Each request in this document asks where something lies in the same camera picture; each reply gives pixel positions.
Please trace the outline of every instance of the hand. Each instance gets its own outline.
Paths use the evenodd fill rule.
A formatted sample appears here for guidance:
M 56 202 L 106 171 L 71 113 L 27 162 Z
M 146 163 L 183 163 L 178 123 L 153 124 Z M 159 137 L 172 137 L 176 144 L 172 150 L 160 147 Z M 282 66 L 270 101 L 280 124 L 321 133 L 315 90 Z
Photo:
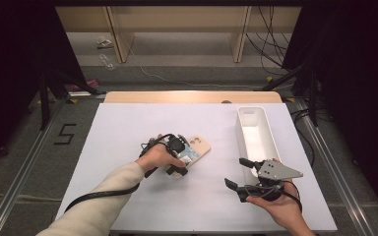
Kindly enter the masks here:
M 156 145 L 150 148 L 143 156 L 138 158 L 136 162 L 144 169 L 145 172 L 166 165 L 175 165 L 177 167 L 185 167 L 183 161 L 173 157 L 167 152 L 164 145 Z
M 288 182 L 284 184 L 284 191 L 297 196 L 296 189 Z M 299 205 L 290 197 L 281 195 L 278 199 L 269 202 L 262 198 L 249 196 L 246 200 L 248 203 L 265 209 L 275 223 L 285 228 L 291 235 L 314 235 L 303 219 Z

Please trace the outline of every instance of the gray carpet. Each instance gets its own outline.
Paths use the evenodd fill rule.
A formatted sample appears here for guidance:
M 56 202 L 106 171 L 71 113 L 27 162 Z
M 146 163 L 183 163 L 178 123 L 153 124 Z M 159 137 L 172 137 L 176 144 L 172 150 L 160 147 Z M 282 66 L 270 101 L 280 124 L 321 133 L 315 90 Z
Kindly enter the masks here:
M 263 68 L 208 68 L 208 67 L 145 67 L 147 73 L 155 74 L 171 81 L 208 86 L 191 86 L 165 82 L 157 77 L 148 77 L 139 67 L 124 67 L 121 70 L 106 72 L 101 67 L 84 67 L 87 79 L 98 78 L 100 90 L 166 90 L 166 89 L 208 89 L 208 90 L 252 90 L 267 84 L 263 78 L 268 75 Z M 231 87 L 236 83 L 246 87 Z M 288 97 L 289 87 L 278 89 L 283 97 Z M 20 166 L 23 164 L 40 127 L 38 98 L 31 103 L 31 114 L 25 116 L 19 129 L 7 144 L 9 154 L 0 156 L 0 200 L 12 184 Z M 76 167 L 87 134 L 95 117 L 98 105 L 102 99 L 81 97 L 76 103 L 66 103 L 62 106 L 52 129 L 48 133 L 42 151 L 31 171 L 20 197 L 12 209 L 1 235 L 33 235 L 47 227 L 56 214 L 61 199 L 69 184 Z M 296 111 L 296 104 L 288 102 L 290 112 Z M 363 207 L 368 220 L 378 235 L 378 199 L 373 194 L 358 166 L 352 163 L 352 156 L 347 149 L 341 133 L 335 122 L 330 121 L 329 111 L 318 111 L 319 129 L 326 140 L 330 151 L 339 164 L 346 180 L 358 202 Z M 68 137 L 59 137 L 64 124 L 76 124 L 66 127 L 65 132 L 74 134 L 69 145 L 58 146 L 55 143 L 66 142 Z M 303 120 L 298 123 L 298 129 L 310 140 L 309 132 Z M 311 159 L 311 149 L 302 139 L 306 153 Z M 315 149 L 313 170 L 320 184 L 330 211 L 335 218 L 339 231 L 320 233 L 320 235 L 358 235 L 354 224 L 345 208 L 330 174 Z

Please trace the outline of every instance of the black cable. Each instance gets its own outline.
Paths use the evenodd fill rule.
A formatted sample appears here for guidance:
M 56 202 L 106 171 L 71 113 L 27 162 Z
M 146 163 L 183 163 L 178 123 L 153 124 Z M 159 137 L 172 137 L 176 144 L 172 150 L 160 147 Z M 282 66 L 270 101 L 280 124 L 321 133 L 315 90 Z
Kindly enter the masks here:
M 165 138 L 170 137 L 170 136 L 172 136 L 172 134 L 163 135 L 163 136 L 161 136 L 160 138 L 157 138 L 156 140 L 153 139 L 153 142 L 152 142 L 152 143 L 151 143 L 151 142 L 148 142 L 148 143 L 146 143 L 146 144 L 141 144 L 141 148 L 142 148 L 143 150 L 141 151 L 139 157 L 143 156 L 143 155 L 144 155 L 144 154 L 150 149 L 150 147 L 149 147 L 149 148 L 146 148 L 147 146 L 151 146 L 151 147 L 153 147 L 153 146 L 155 146 L 156 144 L 162 144 L 162 145 L 164 145 L 163 143 L 159 143 L 159 141 L 164 140 Z
M 304 135 L 304 134 L 303 134 L 303 133 L 297 128 L 297 126 L 296 126 L 296 122 L 297 122 L 298 120 L 300 120 L 301 118 L 303 118 L 303 117 L 309 115 L 309 114 L 308 114 L 308 109 L 295 111 L 295 112 L 290 113 L 290 115 L 293 115 L 293 114 L 296 114 L 296 113 L 297 113 L 297 115 L 296 115 L 296 117 L 293 119 L 293 126 L 294 126 L 294 128 L 296 129 L 297 133 L 303 138 L 303 140 L 304 140 L 306 143 L 308 143 L 309 147 L 311 148 L 311 153 L 312 153 L 312 154 L 311 154 L 310 165 L 311 165 L 311 167 L 313 167 L 313 166 L 314 166 L 314 163 L 315 163 L 315 150 L 314 150 L 314 147 L 311 145 L 311 143 L 306 139 L 305 135 Z
M 282 66 L 281 63 L 277 62 L 275 59 L 273 59 L 271 56 L 269 56 L 266 52 L 264 52 L 262 49 L 257 46 L 253 40 L 250 38 L 250 36 L 246 33 L 247 39 L 251 42 L 251 45 L 264 57 L 266 57 L 268 60 L 272 61 L 273 63 L 277 64 L 278 66 Z
M 284 40 L 286 40 L 287 44 L 290 44 L 289 40 L 287 40 L 286 36 L 284 36 L 284 33 L 282 33 L 282 36 L 284 37 Z
M 275 37 L 273 35 L 273 14 L 275 12 L 275 7 L 273 7 L 273 6 L 270 7 L 270 23 L 269 23 L 269 25 L 267 24 L 267 21 L 266 21 L 264 15 L 263 15 L 263 12 L 262 12 L 262 9 L 260 8 L 260 6 L 259 6 L 259 12 L 260 12 L 260 15 L 262 16 L 264 23 L 265 23 L 266 29 L 268 30 L 268 34 L 266 36 L 265 42 L 267 42 L 267 38 L 270 35 L 272 37 L 272 40 L 273 40 L 273 43 L 274 43 L 274 46 L 275 46 L 276 54 L 278 55 L 279 60 L 282 62 L 283 60 L 281 59 L 281 56 L 279 55 L 277 47 L 279 48 L 279 51 L 280 51 L 280 53 L 283 57 L 284 57 L 284 54 L 282 53 L 282 51 L 281 51 L 281 49 L 278 45 L 278 42 L 275 40 Z
M 104 192 L 96 192 L 96 193 L 90 193 L 83 195 L 81 197 L 76 198 L 73 200 L 66 208 L 64 212 L 69 210 L 71 207 L 75 206 L 76 204 L 79 204 L 83 201 L 92 200 L 92 199 L 98 199 L 98 198 L 106 198 L 106 197 L 114 197 L 114 196 L 123 196 L 123 195 L 129 195 L 134 193 L 138 187 L 140 187 L 140 183 L 138 183 L 136 186 L 132 187 L 131 189 L 126 190 L 116 190 L 116 191 L 104 191 Z
M 287 193 L 285 191 L 281 191 L 281 193 L 283 195 L 288 196 L 291 199 L 293 199 L 297 203 L 297 205 L 299 206 L 300 212 L 302 212 L 302 203 L 300 202 L 300 194 L 299 194 L 299 190 L 297 189 L 296 185 L 293 184 L 293 182 L 288 181 L 288 180 L 283 180 L 282 182 L 291 184 L 293 186 L 293 188 L 296 190 L 297 197 L 295 197 L 294 195 Z
M 263 37 L 261 37 L 259 33 L 256 32 L 256 35 L 257 35 L 257 37 L 258 37 L 260 40 L 265 41 L 265 39 L 264 39 Z M 275 46 L 275 44 L 272 44 L 272 43 L 270 43 L 270 42 L 267 42 L 267 44 L 272 45 L 272 46 Z M 281 49 L 283 49 L 283 50 L 287 50 L 287 48 L 282 47 L 282 46 L 279 46 L 279 45 L 276 45 L 276 47 L 281 48 Z
M 290 197 L 291 199 L 293 199 L 293 200 L 297 203 L 297 205 L 299 206 L 300 212 L 302 212 L 302 203 L 300 202 L 300 200 L 299 200 L 297 197 L 295 197 L 294 195 L 292 195 L 292 194 L 290 194 L 290 193 L 287 193 L 287 192 L 285 192 L 285 191 L 281 191 L 281 193 L 282 193 L 283 195 L 288 196 L 288 197 Z

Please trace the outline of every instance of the aluminum rail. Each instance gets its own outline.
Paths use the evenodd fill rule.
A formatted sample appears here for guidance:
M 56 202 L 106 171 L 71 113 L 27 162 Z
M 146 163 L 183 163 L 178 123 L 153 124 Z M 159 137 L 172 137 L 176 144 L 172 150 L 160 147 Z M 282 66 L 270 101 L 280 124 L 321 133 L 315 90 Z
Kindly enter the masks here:
M 300 110 L 307 108 L 305 102 L 301 98 L 297 99 L 296 106 Z M 362 209 L 362 207 L 360 207 L 356 197 L 348 186 L 345 176 L 343 175 L 342 171 L 339 168 L 339 165 L 336 163 L 334 157 L 332 156 L 318 127 L 315 127 L 312 124 L 312 121 L 309 119 L 309 117 L 305 117 L 304 119 L 305 125 L 307 126 L 308 131 L 311 134 L 312 140 L 314 141 L 318 151 L 321 154 L 322 159 L 324 160 L 325 165 L 327 166 L 331 178 L 336 185 L 337 190 L 339 191 L 340 197 L 345 204 L 345 207 L 355 225 L 358 234 L 364 236 L 374 236 L 375 234 L 367 220 L 367 216 L 364 213 L 364 210 Z
M 58 100 L 53 108 L 53 114 L 45 127 L 45 129 L 40 130 L 34 144 L 32 145 L 29 154 L 26 157 L 23 165 L 21 166 L 17 176 L 11 184 L 11 187 L 5 194 L 1 204 L 0 204 L 0 231 L 3 228 L 11 210 L 17 200 L 18 195 L 22 191 L 28 177 L 34 167 L 34 164 L 39 157 L 42 150 L 43 144 L 45 144 L 48 133 L 51 131 L 53 122 L 63 107 L 65 100 Z

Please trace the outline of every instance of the white surface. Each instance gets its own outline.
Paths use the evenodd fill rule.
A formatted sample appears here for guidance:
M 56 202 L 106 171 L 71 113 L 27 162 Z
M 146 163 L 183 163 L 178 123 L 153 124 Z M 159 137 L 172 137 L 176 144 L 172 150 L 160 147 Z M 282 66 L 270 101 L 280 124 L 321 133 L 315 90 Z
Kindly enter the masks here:
M 115 167 L 134 161 L 141 143 L 157 134 L 202 136 L 212 148 L 189 173 L 159 169 L 143 180 L 112 230 L 169 233 L 251 233 L 282 230 L 263 210 L 242 204 L 224 183 L 243 183 L 235 135 L 237 109 L 262 106 L 283 163 L 304 173 L 294 179 L 312 230 L 337 227 L 284 104 L 101 104 L 57 217 Z

